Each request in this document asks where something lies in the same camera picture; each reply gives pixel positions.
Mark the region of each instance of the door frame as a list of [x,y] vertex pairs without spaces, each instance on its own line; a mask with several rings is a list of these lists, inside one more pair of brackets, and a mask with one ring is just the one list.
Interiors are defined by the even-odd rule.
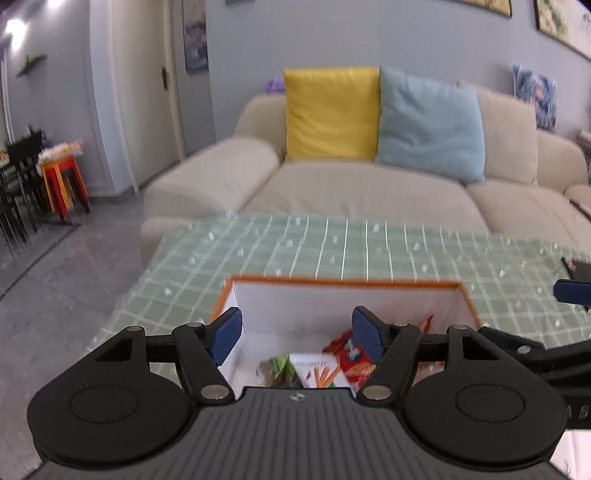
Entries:
[[12,115],[10,113],[10,101],[8,100],[8,49],[5,47],[0,60],[0,78],[2,80],[2,103],[4,107],[4,125],[9,142],[14,142],[14,130],[12,129]]
[[166,70],[168,71],[168,98],[170,111],[173,117],[174,138],[177,144],[178,160],[184,161],[187,157],[185,149],[183,120],[178,102],[177,66],[174,56],[174,30],[173,30],[173,0],[164,0],[164,56],[166,58]]
[[121,115],[121,105],[119,103],[119,89],[117,87],[117,74],[115,69],[115,29],[114,16],[115,16],[115,1],[107,0],[109,9],[109,68],[111,70],[111,89],[113,92],[113,102],[115,107],[115,122],[117,123],[117,129],[121,136],[121,143],[123,145],[123,155],[129,175],[131,176],[131,184],[133,185],[134,192],[137,195],[139,193],[138,180],[135,177],[134,167],[131,163],[131,156],[129,155],[129,144],[127,142],[127,136],[125,135],[125,128],[123,128],[123,116]]
[[[137,178],[134,173],[133,164],[131,163],[131,155],[129,154],[129,143],[125,135],[125,129],[123,126],[123,116],[121,114],[121,105],[119,104],[119,89],[117,85],[117,75],[115,69],[115,32],[114,32],[114,15],[115,15],[115,2],[118,0],[107,0],[109,3],[109,61],[111,70],[111,88],[113,92],[113,100],[115,103],[115,120],[117,128],[121,136],[123,143],[125,163],[131,175],[132,185],[136,194],[139,193],[139,185]],[[168,97],[170,99],[170,113],[173,119],[173,131],[175,137],[175,145],[177,147],[177,157],[179,161],[185,159],[185,147],[183,128],[180,118],[180,107],[178,105],[178,91],[177,91],[177,76],[176,69],[174,66],[174,44],[173,44],[173,29],[172,29],[172,0],[162,0],[163,3],[163,23],[164,23],[164,56],[165,56],[165,67],[168,71],[169,82],[168,82]]]

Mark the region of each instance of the ceiling light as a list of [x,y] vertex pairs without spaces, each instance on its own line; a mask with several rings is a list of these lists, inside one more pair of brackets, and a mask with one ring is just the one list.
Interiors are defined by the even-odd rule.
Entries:
[[18,50],[25,38],[27,25],[17,18],[10,19],[6,24],[6,32],[12,35],[12,48]]

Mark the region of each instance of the white door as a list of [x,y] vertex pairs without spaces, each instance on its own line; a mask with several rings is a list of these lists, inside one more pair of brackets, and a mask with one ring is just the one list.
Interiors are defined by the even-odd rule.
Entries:
[[115,90],[136,185],[179,161],[166,65],[164,0],[112,0]]

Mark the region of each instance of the orange stool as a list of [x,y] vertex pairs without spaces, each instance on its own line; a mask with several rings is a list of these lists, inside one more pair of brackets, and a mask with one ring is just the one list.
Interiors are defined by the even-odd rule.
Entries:
[[[60,215],[62,221],[69,218],[68,209],[72,208],[72,199],[78,200],[86,213],[90,212],[88,192],[74,157],[64,157],[41,166],[49,203],[53,212]],[[64,179],[68,180],[70,190]]]

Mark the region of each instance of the green snack package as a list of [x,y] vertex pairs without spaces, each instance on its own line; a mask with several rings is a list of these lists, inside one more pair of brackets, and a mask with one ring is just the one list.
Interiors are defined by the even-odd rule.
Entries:
[[261,362],[256,373],[263,387],[302,388],[288,355],[275,356]]

